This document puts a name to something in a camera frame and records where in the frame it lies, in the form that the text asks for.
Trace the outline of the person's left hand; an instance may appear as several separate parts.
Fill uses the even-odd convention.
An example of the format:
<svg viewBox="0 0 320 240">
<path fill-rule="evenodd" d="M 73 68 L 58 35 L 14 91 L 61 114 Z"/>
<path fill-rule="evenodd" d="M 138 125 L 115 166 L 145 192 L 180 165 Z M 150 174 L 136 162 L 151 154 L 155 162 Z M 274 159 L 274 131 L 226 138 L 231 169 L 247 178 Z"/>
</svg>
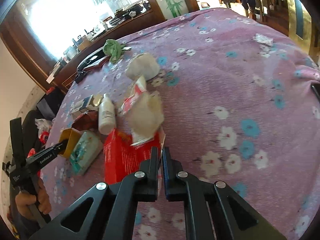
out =
<svg viewBox="0 0 320 240">
<path fill-rule="evenodd" d="M 38 186 L 39 191 L 37 193 L 37 196 L 29 193 L 20 192 L 15 197 L 18 212 L 28 220 L 35 220 L 34 216 L 32 215 L 29 209 L 29 206 L 35 204 L 37 200 L 39 201 L 39 211 L 41 213 L 43 213 L 44 215 L 48 215 L 52 210 L 49 196 L 41 178 L 38 179 Z"/>
</svg>

